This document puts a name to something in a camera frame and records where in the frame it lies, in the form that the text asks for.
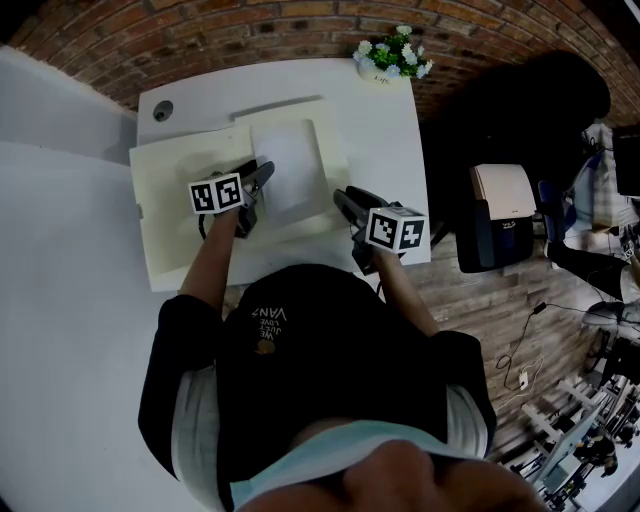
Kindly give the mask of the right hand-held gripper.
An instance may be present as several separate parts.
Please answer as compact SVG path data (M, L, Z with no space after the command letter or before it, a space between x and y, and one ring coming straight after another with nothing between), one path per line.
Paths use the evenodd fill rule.
M352 236L352 256L364 275L377 271L373 250L402 257L419 249L425 233L426 215L388 202L372 192L348 186L333 192L333 202L347 222L358 227Z

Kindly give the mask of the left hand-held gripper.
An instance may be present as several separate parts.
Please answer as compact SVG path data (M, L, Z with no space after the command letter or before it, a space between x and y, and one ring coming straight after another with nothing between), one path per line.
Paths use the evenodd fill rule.
M251 159L225 174L190 183L191 204L198 216L198 230L202 239L207 237L206 215L216 216L234 209L239 210L235 237L248 238L257 222L256 198L251 193L259 192L274 172L272 161L259 164L256 159Z

